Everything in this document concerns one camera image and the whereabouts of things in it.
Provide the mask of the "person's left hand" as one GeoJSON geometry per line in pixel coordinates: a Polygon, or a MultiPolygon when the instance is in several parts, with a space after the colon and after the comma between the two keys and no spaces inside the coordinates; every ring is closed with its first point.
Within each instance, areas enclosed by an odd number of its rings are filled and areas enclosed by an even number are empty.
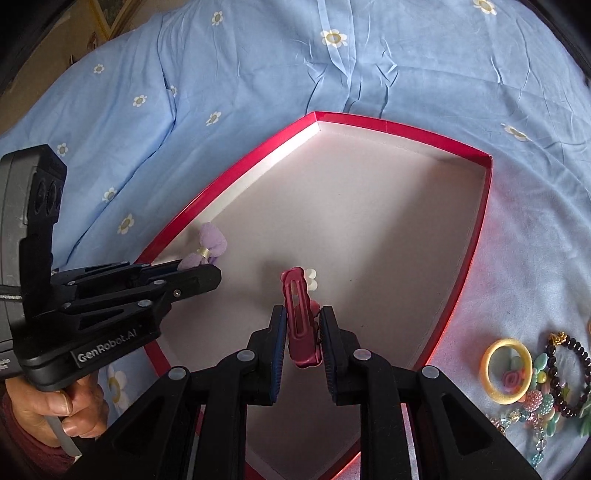
{"type": "Polygon", "coordinates": [[[97,438],[107,429],[109,407],[97,372],[54,392],[39,391],[24,377],[9,378],[5,386],[16,422],[48,447],[58,447],[60,442],[47,417],[61,418],[63,431],[72,438],[97,438]]]}

